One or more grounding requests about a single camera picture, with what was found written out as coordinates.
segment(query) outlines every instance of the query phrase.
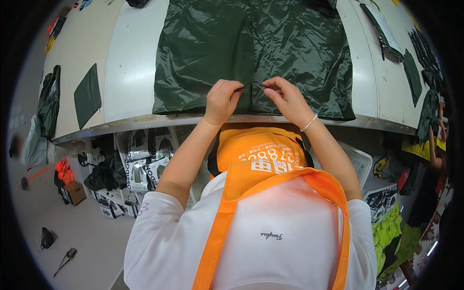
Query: white paper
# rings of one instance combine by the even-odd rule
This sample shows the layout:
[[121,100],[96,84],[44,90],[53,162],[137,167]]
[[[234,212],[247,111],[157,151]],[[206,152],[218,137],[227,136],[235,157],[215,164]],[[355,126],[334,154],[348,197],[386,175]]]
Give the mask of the white paper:
[[379,24],[381,30],[383,31],[383,34],[385,34],[386,39],[382,39],[382,41],[387,41],[388,45],[391,46],[393,49],[396,49],[398,52],[401,52],[403,54],[403,51],[401,50],[400,45],[396,41],[395,36],[393,35],[392,31],[390,28],[388,28],[387,23],[385,22],[385,19],[382,17],[382,15],[372,8],[371,6],[366,5],[367,9],[369,12],[374,16],[375,20]]

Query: orange apron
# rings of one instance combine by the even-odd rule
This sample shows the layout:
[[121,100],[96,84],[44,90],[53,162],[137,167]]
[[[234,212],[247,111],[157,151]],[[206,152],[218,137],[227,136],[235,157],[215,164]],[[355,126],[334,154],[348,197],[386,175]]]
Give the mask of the orange apron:
[[[303,156],[303,151],[297,141],[294,141],[295,136],[295,133],[278,128],[227,130],[221,133],[217,160],[219,171],[227,170],[226,183],[192,289],[210,289],[237,202],[298,176],[302,176],[314,190],[343,212],[342,245],[332,289],[342,290],[345,287],[349,253],[348,207],[345,193],[340,183],[330,174],[300,166],[306,162],[299,158]],[[258,156],[259,152],[265,152],[266,156]]]

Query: pearl bracelet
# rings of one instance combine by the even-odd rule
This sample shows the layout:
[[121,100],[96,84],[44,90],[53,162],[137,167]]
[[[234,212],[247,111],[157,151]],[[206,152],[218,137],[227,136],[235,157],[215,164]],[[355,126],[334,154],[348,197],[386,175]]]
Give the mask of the pearl bracelet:
[[314,118],[308,123],[308,125],[304,126],[304,128],[300,128],[300,131],[302,132],[306,131],[311,126],[311,124],[314,122],[316,118],[317,118],[317,114],[314,115]]

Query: orange apron strap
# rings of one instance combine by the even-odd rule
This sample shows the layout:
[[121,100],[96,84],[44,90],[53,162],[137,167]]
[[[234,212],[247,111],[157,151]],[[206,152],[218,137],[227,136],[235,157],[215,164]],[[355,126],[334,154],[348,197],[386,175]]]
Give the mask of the orange apron strap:
[[226,239],[230,224],[232,223],[237,202],[248,196],[302,175],[305,181],[321,196],[332,201],[342,209],[342,246],[332,288],[342,290],[345,285],[348,269],[349,223],[347,201],[340,183],[330,174],[313,168],[295,169],[284,174],[267,172],[264,170],[250,170],[250,168],[256,166],[256,162],[264,161],[252,160],[229,163],[221,203],[208,236],[208,240],[206,241],[205,249],[201,256],[192,289],[204,290],[210,288],[222,246]]

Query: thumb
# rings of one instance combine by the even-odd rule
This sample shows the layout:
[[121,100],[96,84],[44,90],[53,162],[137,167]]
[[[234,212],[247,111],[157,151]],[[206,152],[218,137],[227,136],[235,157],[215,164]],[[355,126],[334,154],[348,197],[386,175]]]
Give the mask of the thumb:
[[274,104],[276,104],[277,107],[280,107],[284,103],[286,103],[285,100],[282,98],[282,96],[279,95],[279,93],[277,93],[273,89],[269,89],[269,88],[265,89],[264,94],[268,96],[269,99],[271,99],[274,102]]
[[240,99],[242,93],[243,91],[236,91],[231,96],[231,107],[233,107],[234,110],[237,107],[238,99]]

